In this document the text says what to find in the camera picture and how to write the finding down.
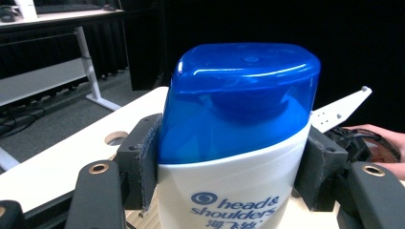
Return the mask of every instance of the hand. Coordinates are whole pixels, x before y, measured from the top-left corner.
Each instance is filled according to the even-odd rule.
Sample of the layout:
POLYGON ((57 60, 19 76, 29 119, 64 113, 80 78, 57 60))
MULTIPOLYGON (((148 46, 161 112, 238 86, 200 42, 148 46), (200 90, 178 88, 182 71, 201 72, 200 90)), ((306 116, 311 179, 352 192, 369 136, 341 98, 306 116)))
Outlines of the hand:
POLYGON ((375 147, 369 147, 370 151, 373 154, 372 162, 390 170, 399 179, 405 180, 405 134, 389 131, 384 128, 377 127, 377 126, 374 126, 371 124, 351 126, 351 127, 345 127, 345 128, 347 128, 347 129, 361 128, 361 129, 366 129, 366 130, 375 132, 375 133, 383 136, 392 145, 396 146, 401 153, 401 159, 400 159, 399 163, 393 163, 390 153, 384 147, 381 147, 379 144, 375 144, 375 142, 373 142, 370 139, 365 139, 368 142, 375 144, 375 147))

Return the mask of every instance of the desk leg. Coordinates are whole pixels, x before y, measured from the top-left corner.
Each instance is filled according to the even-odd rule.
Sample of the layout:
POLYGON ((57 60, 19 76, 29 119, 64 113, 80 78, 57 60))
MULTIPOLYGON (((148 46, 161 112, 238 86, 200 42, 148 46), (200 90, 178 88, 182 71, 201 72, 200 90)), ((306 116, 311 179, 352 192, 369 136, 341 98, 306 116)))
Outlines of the desk leg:
POLYGON ((84 71, 87 74, 90 87, 92 89, 92 93, 87 94, 86 97, 94 101, 96 104, 108 108, 112 111, 118 110, 120 106, 101 97, 95 69, 93 68, 92 57, 90 56, 89 49, 87 48, 86 37, 84 36, 83 28, 82 27, 75 28, 75 34, 81 51, 81 60, 83 61, 84 71))
POLYGON ((3 148, 0 147, 0 167, 8 171, 10 168, 18 165, 20 162, 18 162, 14 157, 9 155, 3 148))

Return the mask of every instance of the white table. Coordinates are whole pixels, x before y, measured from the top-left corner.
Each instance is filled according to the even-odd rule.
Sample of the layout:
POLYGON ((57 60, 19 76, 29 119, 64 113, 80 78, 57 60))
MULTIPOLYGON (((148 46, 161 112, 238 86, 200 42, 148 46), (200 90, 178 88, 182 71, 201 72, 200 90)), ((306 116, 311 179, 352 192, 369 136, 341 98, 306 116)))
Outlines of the white table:
MULTIPOLYGON (((166 94, 166 87, 157 88, 10 169, 0 176, 0 199, 17 200, 27 212, 72 191, 83 166, 115 155, 119 146, 107 145, 106 141, 113 135, 129 134, 143 117, 162 113, 166 94)), ((337 209, 336 204, 332 213, 312 213, 300 198, 290 198, 279 228, 338 228, 337 209)), ((138 229, 160 229, 156 197, 143 219, 138 211, 126 215, 138 229)))

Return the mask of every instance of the white bottle body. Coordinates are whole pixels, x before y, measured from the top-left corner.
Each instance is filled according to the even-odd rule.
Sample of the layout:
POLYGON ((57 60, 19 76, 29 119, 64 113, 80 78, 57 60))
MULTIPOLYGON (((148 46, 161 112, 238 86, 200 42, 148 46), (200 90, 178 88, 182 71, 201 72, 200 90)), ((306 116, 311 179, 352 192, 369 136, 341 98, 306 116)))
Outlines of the white bottle body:
POLYGON ((287 206, 309 126, 253 152, 200 163, 160 164, 161 227, 276 228, 287 206))

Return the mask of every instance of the shampoo bottle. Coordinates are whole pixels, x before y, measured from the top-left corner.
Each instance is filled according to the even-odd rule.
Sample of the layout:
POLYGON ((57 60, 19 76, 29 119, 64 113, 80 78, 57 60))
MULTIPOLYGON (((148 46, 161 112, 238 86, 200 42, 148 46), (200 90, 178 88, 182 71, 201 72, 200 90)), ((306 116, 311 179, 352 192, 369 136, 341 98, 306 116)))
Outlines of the shampoo bottle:
POLYGON ((313 54, 289 44, 207 44, 185 53, 160 131, 161 227, 276 228, 319 72, 313 54))

